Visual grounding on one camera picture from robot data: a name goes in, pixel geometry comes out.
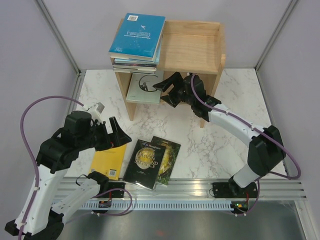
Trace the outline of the light blue thin book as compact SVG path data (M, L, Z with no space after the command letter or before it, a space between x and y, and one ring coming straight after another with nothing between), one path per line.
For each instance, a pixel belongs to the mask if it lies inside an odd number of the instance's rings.
M161 47L162 43L160 42L157 45L157 49L154 52L154 56L152 58L147 58L144 56L130 55L130 54L122 54L122 53L109 53L109 56L115 59L116 62L142 62L142 63L151 63L157 65L160 61L161 55Z

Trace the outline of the white Great Gatsby book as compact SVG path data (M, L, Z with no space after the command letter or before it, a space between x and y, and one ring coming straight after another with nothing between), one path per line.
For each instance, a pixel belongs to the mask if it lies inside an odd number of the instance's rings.
M164 71L154 74L138 74L131 76L126 101L137 104L159 104L161 92L153 87L164 80Z

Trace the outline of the dark purple planets book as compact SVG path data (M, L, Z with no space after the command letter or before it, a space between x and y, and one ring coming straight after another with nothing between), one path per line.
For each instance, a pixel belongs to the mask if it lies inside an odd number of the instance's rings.
M139 64L139 63L114 63L112 65L117 69L131 69L131 70L141 70L141 71L156 71L156 64Z

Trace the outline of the black Moon and Sixpence book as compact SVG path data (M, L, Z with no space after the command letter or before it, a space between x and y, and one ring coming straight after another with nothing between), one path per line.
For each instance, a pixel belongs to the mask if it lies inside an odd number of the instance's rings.
M144 140L137 140L123 181L153 190L156 185L166 147Z

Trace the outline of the navy blue hardcover book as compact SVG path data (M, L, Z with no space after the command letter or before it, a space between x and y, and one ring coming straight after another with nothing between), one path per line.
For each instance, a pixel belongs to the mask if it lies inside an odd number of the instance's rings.
M154 75L156 73L156 71L122 69L122 68L114 68L113 71L116 73L129 73L129 74L142 74L142 75Z

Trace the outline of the green forest cover book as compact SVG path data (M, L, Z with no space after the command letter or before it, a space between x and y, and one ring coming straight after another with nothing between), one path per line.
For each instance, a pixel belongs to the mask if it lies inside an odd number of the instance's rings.
M152 143L165 147L164 156L157 176L157 183L167 186L176 163L181 144L157 136L153 136Z

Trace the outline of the blue Jules Verne book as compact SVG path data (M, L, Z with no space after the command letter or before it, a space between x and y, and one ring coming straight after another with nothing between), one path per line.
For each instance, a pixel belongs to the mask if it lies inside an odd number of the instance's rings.
M165 20L165 16L127 13L109 48L109 56L114 59L153 62Z

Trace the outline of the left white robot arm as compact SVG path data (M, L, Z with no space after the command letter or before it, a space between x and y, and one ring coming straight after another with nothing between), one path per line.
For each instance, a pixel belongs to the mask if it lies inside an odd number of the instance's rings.
M5 225L5 231L25 240L55 240L67 221L89 199L105 197L110 190L109 179L94 171L69 196L52 204L58 185L81 151L94 148L104 151L124 146L132 139L121 129L115 117L109 118L112 133L106 123L87 111L73 111L64 126L44 141L36 157L36 186L30 190L20 215Z

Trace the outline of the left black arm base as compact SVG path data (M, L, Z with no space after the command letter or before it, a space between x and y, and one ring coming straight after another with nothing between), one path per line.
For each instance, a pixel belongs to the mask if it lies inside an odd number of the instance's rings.
M101 191L101 193L104 193L106 191L112 190L112 189L125 189L125 183L124 182L118 182L118 181L111 181L108 183L108 188L104 189L103 191ZM99 198L107 198L109 199L113 199L113 198L123 198L124 197L124 191L123 190L113 190L111 192L105 193L102 196L99 196Z

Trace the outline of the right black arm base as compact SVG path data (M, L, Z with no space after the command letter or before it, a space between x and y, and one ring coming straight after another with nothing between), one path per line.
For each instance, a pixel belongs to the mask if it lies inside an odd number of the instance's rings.
M245 188L232 185L228 182L213 182L213 195L217 199L253 199L258 196L258 187L252 182Z

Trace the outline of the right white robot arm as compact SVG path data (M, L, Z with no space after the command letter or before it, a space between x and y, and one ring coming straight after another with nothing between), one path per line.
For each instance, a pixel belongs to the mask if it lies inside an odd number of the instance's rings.
M228 191L232 196L240 197L248 185L270 173L286 157L280 132L275 126L254 125L237 116L220 100L207 94L198 75L182 77L175 72L153 87L162 93L169 91L161 99L170 106L190 105L197 117L227 130L247 146L247 163L228 180Z

